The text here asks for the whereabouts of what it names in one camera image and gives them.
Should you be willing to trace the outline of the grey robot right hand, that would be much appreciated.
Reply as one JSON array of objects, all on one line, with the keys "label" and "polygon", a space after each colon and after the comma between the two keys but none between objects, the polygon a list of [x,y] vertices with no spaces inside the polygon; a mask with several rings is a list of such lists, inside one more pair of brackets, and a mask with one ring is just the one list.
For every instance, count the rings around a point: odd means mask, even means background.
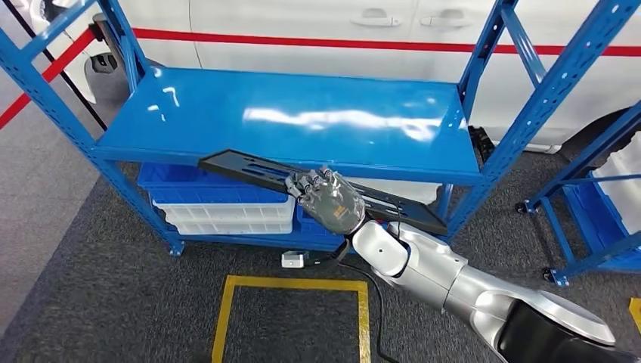
[{"label": "grey robot right hand", "polygon": [[323,166],[284,179],[286,191],[316,222],[334,234],[356,231],[366,217],[363,197],[338,172]]}]

